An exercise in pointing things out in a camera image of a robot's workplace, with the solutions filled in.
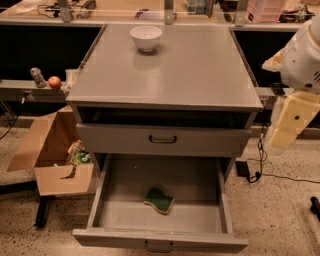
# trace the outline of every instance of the small object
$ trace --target small object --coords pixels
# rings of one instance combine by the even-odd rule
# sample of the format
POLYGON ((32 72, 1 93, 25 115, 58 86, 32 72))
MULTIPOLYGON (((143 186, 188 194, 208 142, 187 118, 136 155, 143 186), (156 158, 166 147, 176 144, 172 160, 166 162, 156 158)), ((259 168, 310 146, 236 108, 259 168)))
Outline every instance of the small object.
POLYGON ((157 188, 151 188, 144 200, 145 204, 151 205, 157 212, 167 215, 173 205, 174 199, 165 195, 157 188))
POLYGON ((320 221, 320 203, 318 198, 315 196, 311 197, 311 211, 317 215, 318 220, 320 221))
POLYGON ((57 76, 52 76, 48 79, 48 84, 52 89, 60 89, 61 87, 61 80, 57 76))
POLYGON ((38 88, 43 88, 47 86, 46 81, 43 79, 41 70, 39 68, 30 69, 30 74, 33 77, 38 88))
POLYGON ((96 0, 87 0, 77 14, 77 19, 88 19, 93 9, 96 9, 96 0))
POLYGON ((160 42, 162 30, 155 26, 139 26, 130 31, 135 45, 143 52, 151 52, 160 42))

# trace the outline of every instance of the black cable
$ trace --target black cable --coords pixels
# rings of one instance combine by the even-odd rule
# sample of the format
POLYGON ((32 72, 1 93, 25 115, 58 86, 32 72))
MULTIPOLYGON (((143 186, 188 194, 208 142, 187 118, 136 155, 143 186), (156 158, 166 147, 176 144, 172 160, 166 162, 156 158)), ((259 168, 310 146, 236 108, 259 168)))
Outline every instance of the black cable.
POLYGON ((16 119, 14 120, 14 122, 12 123, 12 125, 8 128, 8 130, 0 137, 0 140, 2 140, 11 130, 11 128, 16 124, 17 120, 18 120, 18 117, 16 117, 16 119))
POLYGON ((267 161, 267 159, 268 159, 268 154, 266 153, 266 151, 264 151, 263 143, 262 143, 264 126, 265 126, 265 123, 263 123, 262 126, 261 126, 261 135, 260 135, 260 139, 259 139, 258 144, 257 144, 258 151, 259 151, 259 159, 248 158, 246 160, 246 162, 248 162, 248 161, 257 161, 257 162, 259 162, 259 171, 257 171, 254 176, 247 177, 247 180, 248 180, 249 183, 255 183, 261 178, 263 167, 264 167, 264 162, 267 161))
POLYGON ((279 176, 279 175, 275 175, 275 174, 270 174, 270 173, 263 173, 263 176, 269 176, 269 177, 275 177, 275 178, 279 178, 279 179, 288 179, 291 181, 297 181, 297 182, 310 182, 310 183, 315 183, 315 184, 320 184, 320 181, 314 181, 314 180, 306 180, 306 179, 293 179, 290 177, 286 177, 286 176, 279 176))
POLYGON ((313 181, 313 180, 307 180, 307 179, 294 179, 294 178, 287 177, 287 176, 279 176, 279 175, 275 175, 275 174, 271 174, 271 173, 262 173, 263 167, 264 167, 264 162, 268 159, 268 155, 264 151, 263 143, 262 143, 264 126, 265 126, 265 123, 262 124, 261 136, 260 136, 260 139, 259 139, 258 144, 257 144, 258 145, 258 151, 259 151, 259 159, 248 158, 246 160, 246 162, 248 162, 248 161, 259 162, 259 171, 257 171, 254 176, 247 177, 247 180, 250 183, 255 183, 263 175, 263 176, 275 177, 275 178, 279 178, 279 179, 288 179, 288 180, 295 181, 295 182, 309 182, 309 183, 314 183, 314 184, 320 184, 320 181, 313 181))

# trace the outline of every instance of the box flap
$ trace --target box flap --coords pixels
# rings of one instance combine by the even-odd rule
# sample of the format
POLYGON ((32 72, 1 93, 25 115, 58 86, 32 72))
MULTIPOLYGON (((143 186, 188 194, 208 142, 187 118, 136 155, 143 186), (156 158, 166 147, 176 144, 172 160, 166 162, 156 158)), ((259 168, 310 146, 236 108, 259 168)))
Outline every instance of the box flap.
POLYGON ((67 177, 72 172, 72 165, 34 168, 38 190, 41 196, 81 194, 89 190, 93 164, 78 165, 74 178, 67 177))
POLYGON ((33 168, 48 137, 56 113, 35 119, 11 161, 8 171, 33 168))

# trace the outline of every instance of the drawer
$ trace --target drawer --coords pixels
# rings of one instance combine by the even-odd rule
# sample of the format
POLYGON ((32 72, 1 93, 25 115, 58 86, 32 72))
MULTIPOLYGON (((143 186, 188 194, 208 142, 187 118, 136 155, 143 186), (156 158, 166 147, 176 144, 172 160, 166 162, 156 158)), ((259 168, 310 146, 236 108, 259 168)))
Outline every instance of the drawer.
POLYGON ((83 246, 152 252, 237 253, 219 158, 108 155, 86 229, 73 230, 83 246), (168 215, 143 200, 151 187, 174 198, 168 215))
POLYGON ((78 124, 90 152, 239 157, 249 130, 78 124))

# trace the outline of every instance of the cable cord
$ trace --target cable cord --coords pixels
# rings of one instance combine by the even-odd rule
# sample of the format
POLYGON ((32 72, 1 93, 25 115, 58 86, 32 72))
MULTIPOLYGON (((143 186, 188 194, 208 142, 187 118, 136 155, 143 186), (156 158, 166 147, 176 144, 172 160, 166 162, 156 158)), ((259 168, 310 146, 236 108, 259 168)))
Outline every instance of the cable cord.
POLYGON ((264 125, 262 125, 261 136, 260 136, 260 139, 259 139, 258 144, 257 144, 258 151, 259 151, 259 159, 248 158, 246 160, 246 162, 248 162, 248 161, 259 162, 259 171, 256 171, 254 176, 247 177, 247 180, 249 181, 249 183, 257 182, 261 178, 261 176, 263 175, 263 176, 274 177, 274 178, 279 178, 279 179, 288 179, 288 180, 295 181, 295 182, 309 182, 309 183, 314 183, 314 184, 320 184, 320 181, 313 181, 313 180, 308 180, 308 179, 294 179, 294 178, 291 178, 291 177, 279 176, 279 175, 275 175, 275 174, 272 174, 272 173, 263 173, 264 162, 267 161, 267 159, 268 159, 268 155, 263 149, 263 143, 262 143, 263 130, 264 130, 264 125))

